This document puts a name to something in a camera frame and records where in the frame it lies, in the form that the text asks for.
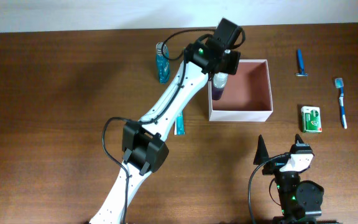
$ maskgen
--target wood grain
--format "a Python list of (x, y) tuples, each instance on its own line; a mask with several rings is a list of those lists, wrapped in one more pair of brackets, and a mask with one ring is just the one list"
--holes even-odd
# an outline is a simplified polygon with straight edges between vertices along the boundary
[[(301, 134), (316, 155), (301, 175), (325, 188), (322, 219), (358, 223), (358, 24), (247, 26), (242, 58), (266, 58), (274, 112), (265, 123), (208, 122), (207, 89), (184, 110), (186, 135), (129, 206), (134, 223), (249, 223), (246, 190), (257, 136), (270, 155), (300, 133), (299, 106), (321, 108), (323, 132)], [(83, 223), (118, 173), (101, 149), (110, 116), (140, 118), (166, 85), (157, 81), (155, 44), (176, 29), (0, 34), (0, 223)], [(169, 44), (176, 55), (201, 34)], [(296, 77), (301, 48), (309, 77)], [(179, 62), (172, 62), (176, 73)], [(339, 119), (343, 77), (348, 129)], [(122, 123), (107, 147), (120, 158)], [(255, 216), (281, 215), (271, 178), (255, 176)]]

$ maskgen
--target toothbrush handle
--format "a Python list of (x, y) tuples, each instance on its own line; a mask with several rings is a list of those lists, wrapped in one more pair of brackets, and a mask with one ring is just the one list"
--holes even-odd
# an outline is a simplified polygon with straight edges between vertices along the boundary
[(343, 125), (344, 129), (347, 129), (346, 117), (345, 117), (345, 106), (343, 104), (343, 96), (339, 97), (339, 104), (341, 105), (342, 125)]
[(303, 65), (303, 57), (302, 57), (301, 49), (297, 50), (297, 55), (298, 55), (299, 68), (301, 69), (301, 73), (304, 73), (305, 72), (305, 66)]

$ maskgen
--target bottle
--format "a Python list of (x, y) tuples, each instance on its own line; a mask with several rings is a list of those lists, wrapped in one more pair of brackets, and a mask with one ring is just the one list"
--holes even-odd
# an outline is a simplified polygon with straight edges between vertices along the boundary
[(212, 100), (220, 100), (227, 83), (226, 73), (217, 73), (212, 79)]
[[(157, 55), (155, 56), (155, 63), (157, 64), (158, 80), (160, 81), (160, 83), (165, 84), (169, 80), (169, 75), (171, 71), (168, 59), (166, 59), (161, 53), (161, 46), (161, 42), (159, 42), (155, 46), (155, 49), (157, 50)], [(163, 52), (166, 57), (169, 57), (168, 47), (166, 45), (164, 45)]]

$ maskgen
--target toothbrush head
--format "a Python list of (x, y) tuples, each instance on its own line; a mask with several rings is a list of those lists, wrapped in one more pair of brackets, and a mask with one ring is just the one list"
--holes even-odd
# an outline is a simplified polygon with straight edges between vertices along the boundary
[(342, 88), (343, 87), (343, 79), (342, 78), (336, 78), (335, 79), (335, 87), (336, 88)]

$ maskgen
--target blue toothbrush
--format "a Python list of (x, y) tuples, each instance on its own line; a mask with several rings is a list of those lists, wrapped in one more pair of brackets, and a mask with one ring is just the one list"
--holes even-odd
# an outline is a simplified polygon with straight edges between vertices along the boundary
[(345, 106), (343, 105), (343, 79), (335, 79), (335, 87), (341, 90), (341, 95), (339, 97), (339, 105), (341, 106), (341, 116), (342, 116), (342, 125), (344, 129), (347, 129), (346, 117), (345, 117)]
[(300, 73), (297, 73), (297, 76), (308, 76), (307, 73), (305, 73), (305, 66), (303, 65), (303, 58), (302, 58), (302, 52), (301, 49), (298, 49), (296, 51), (296, 55), (298, 56), (298, 64), (299, 64), (299, 69), (301, 70)]

